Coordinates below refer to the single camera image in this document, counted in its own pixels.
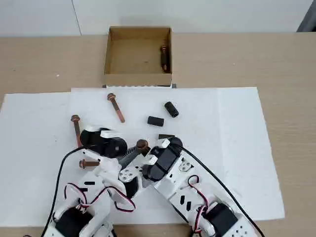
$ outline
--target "cardboard box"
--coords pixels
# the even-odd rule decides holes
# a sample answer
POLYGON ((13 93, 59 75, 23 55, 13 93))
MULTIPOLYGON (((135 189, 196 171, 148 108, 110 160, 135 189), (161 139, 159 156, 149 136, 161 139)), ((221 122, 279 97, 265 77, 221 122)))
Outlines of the cardboard box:
POLYGON ((110 27, 105 58, 106 85, 171 85, 169 27, 110 27), (170 72, 162 70, 162 45, 169 53, 170 72))

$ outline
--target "mounting hole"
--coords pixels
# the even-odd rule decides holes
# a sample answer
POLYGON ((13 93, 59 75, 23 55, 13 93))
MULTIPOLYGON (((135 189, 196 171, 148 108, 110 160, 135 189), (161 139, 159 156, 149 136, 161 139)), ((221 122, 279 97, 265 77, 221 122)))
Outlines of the mounting hole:
POLYGON ((187 202, 187 211, 190 211, 191 210, 191 202, 187 202))
POLYGON ((182 195, 182 196, 180 197, 180 204, 181 204, 181 205, 183 205, 183 204, 184 204, 184 198, 185 198, 185 196, 184 196, 184 195, 182 195))

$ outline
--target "wooden table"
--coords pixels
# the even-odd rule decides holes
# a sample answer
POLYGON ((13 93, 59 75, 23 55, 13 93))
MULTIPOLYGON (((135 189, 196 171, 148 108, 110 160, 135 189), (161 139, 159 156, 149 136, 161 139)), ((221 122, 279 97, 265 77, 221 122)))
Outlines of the wooden table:
MULTIPOLYGON (((0 100, 5 93, 101 87, 106 40, 0 38, 0 100)), ((178 87, 258 87, 286 215, 258 224, 267 237, 314 236, 316 34, 174 34, 172 47, 173 82, 178 87)), ((41 230, 0 228, 0 235, 37 237, 41 230)), ((132 225, 117 226, 116 232, 185 237, 189 228, 132 225)))

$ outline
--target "screw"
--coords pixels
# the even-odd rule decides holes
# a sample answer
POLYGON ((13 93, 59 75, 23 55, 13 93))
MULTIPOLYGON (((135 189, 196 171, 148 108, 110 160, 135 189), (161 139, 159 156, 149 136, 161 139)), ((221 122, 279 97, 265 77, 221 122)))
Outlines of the screw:
POLYGON ((71 122, 74 123, 74 127, 75 127, 75 133, 76 133, 76 137, 77 137, 77 144, 78 144, 78 147, 81 147, 82 143, 80 141, 79 121, 80 121, 80 117, 78 115, 72 115, 71 116, 71 122))
POLYGON ((85 169, 86 167, 98 166, 99 161, 86 161, 85 159, 79 161, 79 167, 85 169))
POLYGON ((114 109, 119 117, 119 120, 121 122, 125 122, 124 116, 123 116, 122 112, 120 111, 117 102, 115 101, 115 97, 116 96, 113 93, 108 94, 108 100, 111 101, 111 103, 112 103, 112 105, 113 105, 113 107, 114 107, 114 109))
POLYGON ((167 46, 163 45, 160 48, 161 50, 161 67, 162 70, 167 73, 167 46))

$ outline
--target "black plastic part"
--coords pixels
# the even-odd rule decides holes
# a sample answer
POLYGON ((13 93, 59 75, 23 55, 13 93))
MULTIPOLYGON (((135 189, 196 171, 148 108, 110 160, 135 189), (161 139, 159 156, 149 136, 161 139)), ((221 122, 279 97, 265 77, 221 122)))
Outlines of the black plastic part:
POLYGON ((91 147, 90 150, 97 152, 101 156, 116 158, 125 155, 127 151, 127 143, 119 137, 104 138, 101 137, 101 131, 109 130, 107 128, 100 128, 99 131, 89 132, 87 130, 82 131, 80 135, 80 141, 84 146, 92 144, 98 144, 95 147, 91 147))
POLYGON ((181 204, 181 205, 183 205, 183 204, 184 204, 184 198, 185 198, 185 196, 184 196, 184 195, 182 195, 182 196, 180 197, 180 204, 181 204))
POLYGON ((174 135, 171 134, 159 134, 158 139, 165 139, 165 138, 171 138, 174 137, 174 135))
POLYGON ((175 118, 179 115, 179 111, 174 107, 174 105, 169 101, 165 103, 164 107, 167 109, 171 117, 175 118))
POLYGON ((151 124, 151 125, 162 127, 163 124, 164 124, 164 119, 163 118, 153 117, 153 116, 148 116, 147 123, 151 124))
POLYGON ((85 185, 95 185, 94 181, 85 181, 85 185))
POLYGON ((126 188, 126 196, 128 198, 134 197, 134 195, 136 194, 136 192, 138 190, 137 177, 133 178, 133 180, 128 182, 128 183, 124 183, 124 186, 126 188))
POLYGON ((88 212, 84 214, 73 208, 68 209, 56 223, 55 228, 64 237, 78 237, 83 227, 92 219, 92 215, 88 212))
POLYGON ((214 226, 216 237, 222 237, 238 221, 233 212, 223 203, 217 204, 203 216, 214 226))
POLYGON ((145 179, 154 182, 161 180, 170 170, 175 161, 180 157, 181 150, 172 146, 178 144, 182 146, 179 138, 173 137, 169 139, 170 144, 167 148, 153 147, 150 151, 151 155, 155 155, 158 159, 154 165, 144 165, 142 174, 145 179))
POLYGON ((190 211, 191 210, 191 202, 189 201, 189 202, 187 202, 187 211, 190 211))

